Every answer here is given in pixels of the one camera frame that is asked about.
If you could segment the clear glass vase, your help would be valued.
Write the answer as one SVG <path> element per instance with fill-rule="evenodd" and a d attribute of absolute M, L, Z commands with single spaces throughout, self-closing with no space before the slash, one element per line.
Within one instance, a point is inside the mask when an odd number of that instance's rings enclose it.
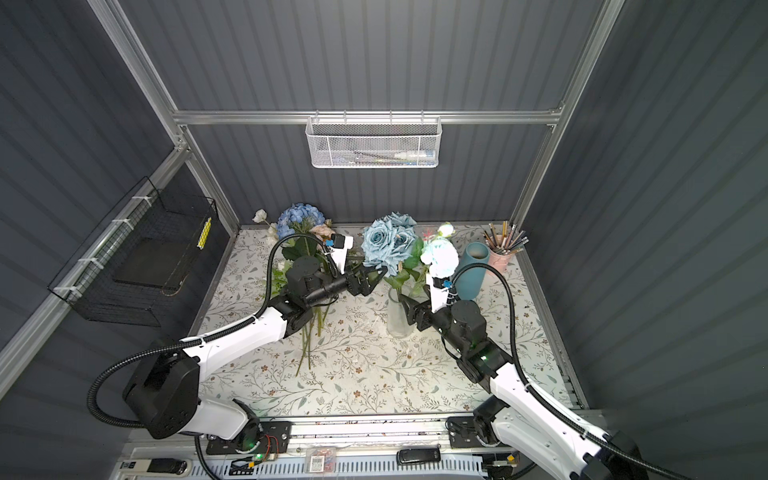
<path fill-rule="evenodd" d="M 395 288 L 391 288 L 388 292 L 387 331 L 396 339 L 407 338 L 413 332 L 413 326 L 407 322 L 405 307 L 399 300 L 398 290 Z"/>

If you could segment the dusty blue rose bunch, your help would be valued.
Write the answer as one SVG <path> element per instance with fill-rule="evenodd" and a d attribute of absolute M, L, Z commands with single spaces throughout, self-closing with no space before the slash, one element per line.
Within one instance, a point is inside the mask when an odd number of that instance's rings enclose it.
<path fill-rule="evenodd" d="M 421 260 L 424 240 L 416 225 L 410 215 L 392 212 L 363 231 L 363 265 L 377 271 L 386 268 L 384 280 L 399 293 L 410 280 L 412 293 L 425 286 L 426 266 Z"/>

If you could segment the white pink flower bunch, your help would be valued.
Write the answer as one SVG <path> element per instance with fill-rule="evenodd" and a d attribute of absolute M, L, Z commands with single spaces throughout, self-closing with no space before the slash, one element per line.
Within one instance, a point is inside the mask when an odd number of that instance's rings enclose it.
<path fill-rule="evenodd" d="M 286 277 L 282 287 L 272 290 L 269 305 L 275 307 L 282 315 L 282 318 L 287 322 L 284 334 L 285 338 L 296 333 L 301 334 L 301 357 L 296 370 L 296 374 L 299 374 L 304 363 L 307 363 L 308 367 L 311 367 L 309 352 L 311 347 L 311 331 L 314 323 L 315 307 L 303 308 L 292 303 L 285 295 L 285 286 Z"/>

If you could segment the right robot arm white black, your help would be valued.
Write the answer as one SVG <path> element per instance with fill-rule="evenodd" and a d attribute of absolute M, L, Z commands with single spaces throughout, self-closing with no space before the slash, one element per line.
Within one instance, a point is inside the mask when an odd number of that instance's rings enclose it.
<path fill-rule="evenodd" d="M 510 446 L 557 479 L 679 478 L 679 473 L 643 460 L 628 435 L 606 432 L 534 384 L 522 369 L 517 348 L 504 349 L 490 339 L 475 302 L 438 306 L 438 297 L 400 300 L 408 323 L 420 331 L 436 330 L 459 369 L 489 393 L 473 412 L 481 443 Z"/>

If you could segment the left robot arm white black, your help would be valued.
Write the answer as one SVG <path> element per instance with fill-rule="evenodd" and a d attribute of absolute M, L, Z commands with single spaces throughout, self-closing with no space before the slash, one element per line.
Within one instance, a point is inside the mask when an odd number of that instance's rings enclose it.
<path fill-rule="evenodd" d="M 144 429 L 155 439 L 197 434 L 233 440 L 255 428 L 258 418 L 247 405 L 204 397 L 202 380 L 251 351 L 301 331 L 314 308 L 329 305 L 342 293 L 370 295 L 387 273 L 384 266 L 347 266 L 347 252 L 354 244 L 348 236 L 303 238 L 315 244 L 314 252 L 292 262 L 285 286 L 278 295 L 266 293 L 256 313 L 202 336 L 158 342 L 108 367 L 87 392 L 89 413 L 107 425 Z M 98 404 L 104 383 L 130 365 L 136 369 L 123 395 L 135 415 L 132 420 L 110 415 Z"/>

